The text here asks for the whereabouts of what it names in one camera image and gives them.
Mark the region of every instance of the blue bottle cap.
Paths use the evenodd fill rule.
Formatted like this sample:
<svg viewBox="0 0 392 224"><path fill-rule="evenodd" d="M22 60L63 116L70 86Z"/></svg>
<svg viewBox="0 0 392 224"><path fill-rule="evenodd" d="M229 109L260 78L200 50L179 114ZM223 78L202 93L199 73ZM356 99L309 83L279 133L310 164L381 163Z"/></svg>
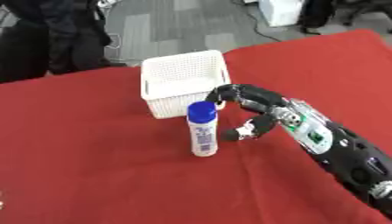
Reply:
<svg viewBox="0 0 392 224"><path fill-rule="evenodd" d="M216 118L215 103L198 101L188 107L188 119L191 123L209 123Z"/></svg>

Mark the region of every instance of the black bag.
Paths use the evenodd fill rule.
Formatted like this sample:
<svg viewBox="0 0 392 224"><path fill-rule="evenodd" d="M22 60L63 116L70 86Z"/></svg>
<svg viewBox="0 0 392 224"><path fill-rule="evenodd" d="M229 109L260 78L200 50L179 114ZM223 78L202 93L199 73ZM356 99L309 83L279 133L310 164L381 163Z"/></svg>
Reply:
<svg viewBox="0 0 392 224"><path fill-rule="evenodd" d="M333 0L307 0L299 19L301 31L303 33L319 34L309 32L308 29L326 25L334 14L335 5Z"/></svg>

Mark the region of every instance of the white box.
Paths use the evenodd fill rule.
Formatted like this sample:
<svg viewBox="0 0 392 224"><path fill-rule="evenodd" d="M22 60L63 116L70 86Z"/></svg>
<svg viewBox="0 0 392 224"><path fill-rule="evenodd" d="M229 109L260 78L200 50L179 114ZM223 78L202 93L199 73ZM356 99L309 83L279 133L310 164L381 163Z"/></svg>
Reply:
<svg viewBox="0 0 392 224"><path fill-rule="evenodd" d="M215 50L147 59L142 64L142 98L157 119L185 116L189 105L230 83L223 55Z"/></svg>
<svg viewBox="0 0 392 224"><path fill-rule="evenodd" d="M257 3L259 0L243 0L245 4Z"/></svg>
<svg viewBox="0 0 392 224"><path fill-rule="evenodd" d="M295 25L305 0L259 0L259 7L269 26Z"/></svg>

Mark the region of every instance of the bottle label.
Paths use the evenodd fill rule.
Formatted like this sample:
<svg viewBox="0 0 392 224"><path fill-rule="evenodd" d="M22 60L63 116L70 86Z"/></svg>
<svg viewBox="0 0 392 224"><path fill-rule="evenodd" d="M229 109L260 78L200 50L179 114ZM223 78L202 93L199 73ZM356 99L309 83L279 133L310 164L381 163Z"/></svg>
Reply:
<svg viewBox="0 0 392 224"><path fill-rule="evenodd" d="M213 142L213 135L211 134L211 128L196 128L196 136L200 149L202 151L210 151L211 143Z"/></svg>

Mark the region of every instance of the metal screw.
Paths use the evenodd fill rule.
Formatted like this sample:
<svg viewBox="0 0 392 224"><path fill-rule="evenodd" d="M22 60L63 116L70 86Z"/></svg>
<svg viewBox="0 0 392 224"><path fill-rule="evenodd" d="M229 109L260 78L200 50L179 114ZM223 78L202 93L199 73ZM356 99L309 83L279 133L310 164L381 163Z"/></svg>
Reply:
<svg viewBox="0 0 392 224"><path fill-rule="evenodd" d="M340 143L340 145L343 146L343 147L347 147L347 146L348 146L348 140L347 140L347 139L340 140L339 143Z"/></svg>

